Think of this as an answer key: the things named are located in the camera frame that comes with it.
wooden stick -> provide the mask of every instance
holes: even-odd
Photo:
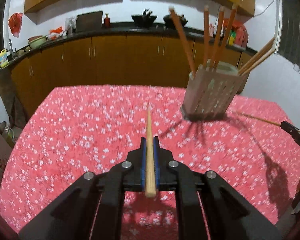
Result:
[[[223,52],[223,49],[225,48],[225,46],[226,46],[226,44],[228,42],[228,37],[229,37],[229,34],[231,32],[232,24],[233,24],[233,21],[234,21],[236,13],[237,13],[237,5],[233,4],[232,5],[231,14],[230,14],[230,18],[229,18],[229,22],[228,22],[228,26],[227,26],[225,35],[223,36],[223,40],[222,40],[221,46],[218,49],[218,52],[217,52],[217,55],[216,55],[216,61],[215,61],[214,65],[213,65],[214,68],[217,68],[219,60],[220,60],[222,52]]]
[[[245,72],[243,72],[240,75],[246,75],[246,74],[248,74],[251,70],[255,69],[258,65],[260,65],[262,62],[264,62],[274,52],[275,52],[275,49],[269,50],[259,60],[257,60],[250,68],[248,68]]]
[[[193,75],[193,77],[195,77],[196,69],[194,67],[194,61],[193,61],[193,58],[191,56],[191,50],[190,50],[190,47],[189,47],[188,40],[186,38],[185,32],[183,31],[183,27],[181,25],[180,18],[174,12],[173,7],[170,7],[169,11],[170,11],[170,14],[171,14],[171,18],[172,18],[173,24],[176,27],[176,29],[178,31],[178,34],[179,34],[179,37],[181,39],[181,43],[182,43],[183,49],[184,49],[184,51],[186,53],[189,66],[190,66],[190,69],[192,71],[192,75]]]
[[[252,115],[249,115],[249,114],[240,113],[240,112],[236,112],[236,113],[237,113],[237,114],[240,114],[240,115],[243,115],[243,116],[245,116],[245,117],[257,119],[257,120],[262,121],[262,122],[267,122],[267,123],[270,123],[270,124],[273,124],[273,125],[276,125],[276,126],[280,126],[279,123],[271,122],[271,121],[268,121],[268,120],[266,120],[266,119],[262,119],[262,118],[259,118],[259,117],[255,117],[255,116],[252,116]]]
[[[147,119],[147,151],[146,151],[146,197],[155,197],[157,194],[155,188],[155,175],[154,175],[154,156],[153,156],[153,137],[151,130],[151,113],[148,108]]]
[[[219,19],[218,19],[216,37],[215,37],[214,44],[213,44],[213,49],[212,49],[212,57],[211,57],[211,60],[210,60],[210,65],[209,65],[210,68],[213,67],[214,59],[215,59],[215,56],[216,56],[216,53],[217,53],[217,50],[218,50],[218,47],[219,47],[224,15],[225,15],[225,8],[223,6],[221,6],[220,11],[219,11]]]
[[[238,71],[239,74],[245,72],[248,68],[250,68],[258,59],[260,59],[269,49],[271,49],[274,42],[274,37],[269,40],[269,42],[258,51],[256,55],[254,55],[249,61],[243,65],[243,67]]]
[[[209,53],[209,6],[204,6],[204,51],[203,51],[203,67],[207,66]]]

faucet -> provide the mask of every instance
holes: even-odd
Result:
[[[12,59],[14,59],[14,53],[13,53],[13,48],[12,48],[12,42],[11,42],[11,39],[9,39],[9,44],[10,44],[10,52],[11,52],[11,55],[12,55]]]

bowl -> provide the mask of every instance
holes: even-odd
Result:
[[[33,41],[30,41],[29,46],[30,46],[31,49],[37,48],[40,45],[42,45],[46,40],[47,40],[46,36],[41,36],[37,39],[34,39]]]
[[[187,20],[186,18],[184,17],[181,17],[179,16],[179,19],[180,19],[180,22],[181,22],[181,25],[184,27],[186,24],[187,24]],[[173,21],[171,19],[171,15],[170,14],[167,14],[164,18],[163,18],[165,24],[166,24],[166,27],[167,28],[170,28],[170,29],[175,29],[175,26],[173,24]]]
[[[150,17],[143,17],[142,15],[131,15],[135,26],[141,28],[150,28],[153,25],[153,22],[157,18],[156,15],[151,15]]]

red bottle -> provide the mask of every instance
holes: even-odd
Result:
[[[106,13],[106,17],[105,17],[105,27],[106,28],[110,28],[110,18],[108,17],[108,13]]]

yellow bottle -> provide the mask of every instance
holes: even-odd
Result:
[[[0,52],[0,67],[5,67],[8,64],[7,51],[5,49]]]

